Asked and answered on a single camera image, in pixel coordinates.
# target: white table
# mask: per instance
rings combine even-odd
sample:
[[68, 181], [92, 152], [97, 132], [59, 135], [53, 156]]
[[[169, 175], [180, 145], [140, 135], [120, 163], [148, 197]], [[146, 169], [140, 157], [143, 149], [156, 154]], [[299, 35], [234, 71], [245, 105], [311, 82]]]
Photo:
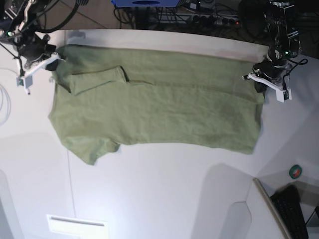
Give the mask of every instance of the white table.
[[[51, 42], [180, 51], [251, 62], [261, 61], [267, 51], [265, 46], [222, 38], [140, 30], [60, 31]], [[0, 66], [15, 69], [10, 56], [2, 49], [0, 54]], [[196, 239], [198, 222], [207, 223], [199, 224], [202, 233], [209, 236], [216, 229], [218, 236], [225, 210], [245, 200], [252, 177], [282, 175], [295, 163], [304, 167], [308, 177], [314, 175], [318, 62], [309, 58], [308, 65], [293, 72], [293, 100], [283, 104], [274, 92], [267, 93], [263, 129], [252, 155], [176, 143], [122, 145], [95, 166], [67, 152], [47, 119], [54, 88], [50, 73], [38, 72], [27, 96], [23, 88], [16, 88], [12, 73], [1, 71], [0, 83], [10, 94], [12, 113], [0, 127], [0, 170], [7, 177], [25, 238], [69, 238], [49, 233], [46, 214], [108, 221], [112, 239]], [[299, 138], [301, 129], [310, 131], [311, 137]], [[286, 182], [285, 174], [279, 183]], [[235, 188], [216, 199], [218, 190], [233, 183]], [[215, 214], [199, 215], [199, 209]]]

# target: shirt sleeve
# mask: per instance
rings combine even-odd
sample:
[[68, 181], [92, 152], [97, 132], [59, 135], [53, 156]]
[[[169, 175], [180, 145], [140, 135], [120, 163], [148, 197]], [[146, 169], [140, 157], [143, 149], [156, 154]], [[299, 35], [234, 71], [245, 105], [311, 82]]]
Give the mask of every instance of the shirt sleeve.
[[107, 153], [118, 151], [120, 146], [108, 138], [90, 136], [69, 136], [62, 144], [89, 165]]
[[68, 75], [67, 78], [71, 94], [73, 95], [78, 95], [110, 82], [127, 82], [121, 66], [99, 72], [72, 74]]

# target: white cable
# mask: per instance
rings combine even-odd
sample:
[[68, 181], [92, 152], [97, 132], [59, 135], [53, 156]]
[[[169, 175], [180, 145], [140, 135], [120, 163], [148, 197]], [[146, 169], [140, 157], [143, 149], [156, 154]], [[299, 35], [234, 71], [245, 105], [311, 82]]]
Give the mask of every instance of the white cable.
[[4, 125], [4, 123], [8, 120], [10, 113], [11, 113], [11, 101], [8, 92], [3, 87], [3, 85], [0, 84], [0, 97], [1, 97], [1, 104], [0, 104], [0, 112], [2, 108], [4, 107], [4, 98], [6, 98], [6, 114], [4, 117], [4, 120], [0, 121], [0, 126]]
[[[0, 68], [0, 70], [7, 70], [10, 72], [13, 72], [15, 75], [17, 75], [17, 73], [9, 68]], [[8, 94], [8, 92], [6, 91], [6, 89], [4, 88], [3, 85], [0, 84], [0, 112], [1, 110], [4, 108], [4, 101], [6, 100], [6, 113], [5, 113], [5, 117], [4, 120], [0, 121], [0, 126], [4, 125], [4, 123], [8, 120], [10, 113], [11, 113], [11, 100], [10, 100], [10, 96]]]

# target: grey floor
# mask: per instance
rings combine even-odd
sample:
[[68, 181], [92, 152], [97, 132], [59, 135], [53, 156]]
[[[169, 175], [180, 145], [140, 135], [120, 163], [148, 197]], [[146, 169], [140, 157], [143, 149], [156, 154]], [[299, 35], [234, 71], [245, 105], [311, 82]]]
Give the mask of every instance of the grey floor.
[[[46, 28], [52, 28], [62, 22], [70, 13], [75, 0], [60, 0], [47, 13]], [[86, 6], [81, 6], [75, 16], [63, 29], [117, 29], [119, 22], [113, 15], [114, 6], [110, 0], [90, 0]]]

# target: black keyboard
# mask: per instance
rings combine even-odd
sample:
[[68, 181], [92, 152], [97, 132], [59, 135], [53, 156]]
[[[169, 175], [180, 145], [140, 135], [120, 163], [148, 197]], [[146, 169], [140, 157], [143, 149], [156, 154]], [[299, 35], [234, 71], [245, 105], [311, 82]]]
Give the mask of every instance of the black keyboard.
[[271, 196], [279, 215], [293, 239], [308, 239], [308, 232], [300, 207], [300, 196], [294, 185]]

